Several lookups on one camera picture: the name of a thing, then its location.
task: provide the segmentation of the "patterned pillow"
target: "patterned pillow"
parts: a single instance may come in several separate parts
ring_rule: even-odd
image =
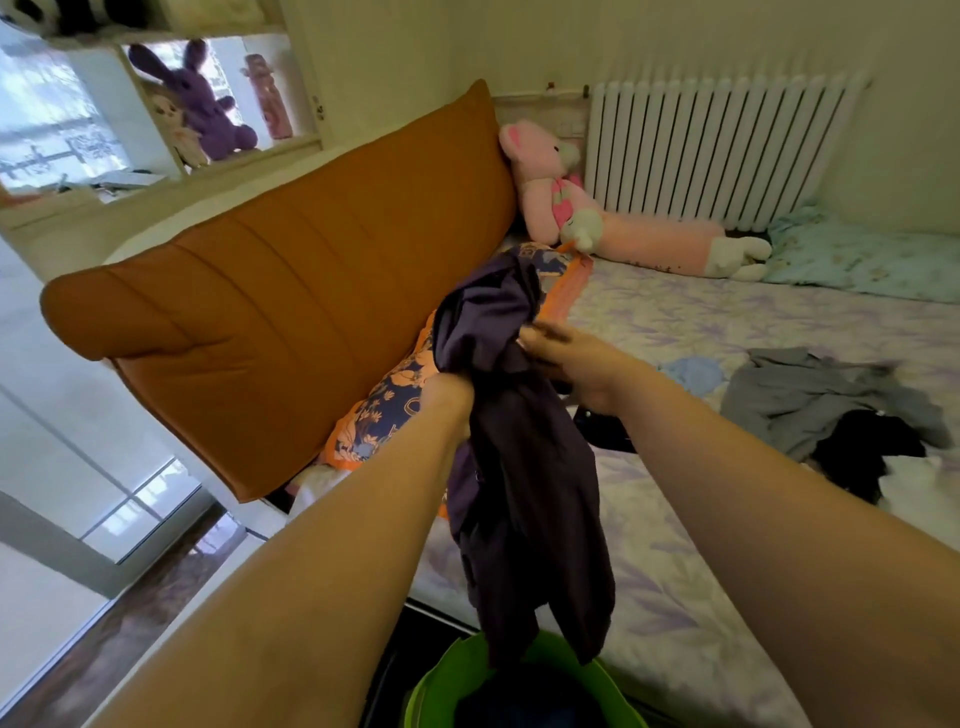
[[[960,239],[873,232],[804,206],[770,226],[766,283],[960,303]]]
[[[587,285],[591,258],[574,251],[557,253],[541,243],[507,240],[500,252],[530,257],[540,276],[541,318],[562,321]],[[413,352],[358,401],[333,428],[321,460],[344,470],[356,470],[390,436],[420,410],[420,388],[437,366],[433,362],[433,314],[417,337]]]

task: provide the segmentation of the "pink bottle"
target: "pink bottle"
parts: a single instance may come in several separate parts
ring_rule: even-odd
[[[294,130],[287,115],[287,108],[274,83],[274,69],[259,53],[250,54],[244,60],[247,62],[247,67],[241,72],[253,85],[270,138],[289,139],[294,135]]]

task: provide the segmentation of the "white radiator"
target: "white radiator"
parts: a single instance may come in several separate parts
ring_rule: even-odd
[[[859,75],[595,85],[587,192],[604,209],[763,231],[816,192]]]

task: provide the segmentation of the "person's left arm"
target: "person's left arm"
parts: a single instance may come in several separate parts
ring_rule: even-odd
[[[420,413],[261,547],[91,725],[355,726],[472,402],[465,380],[431,377]]]

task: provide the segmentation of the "brown leather headboard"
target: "brown leather headboard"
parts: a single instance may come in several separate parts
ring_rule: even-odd
[[[516,213],[487,85],[119,263],[47,323],[110,358],[240,500],[282,485],[413,345]]]

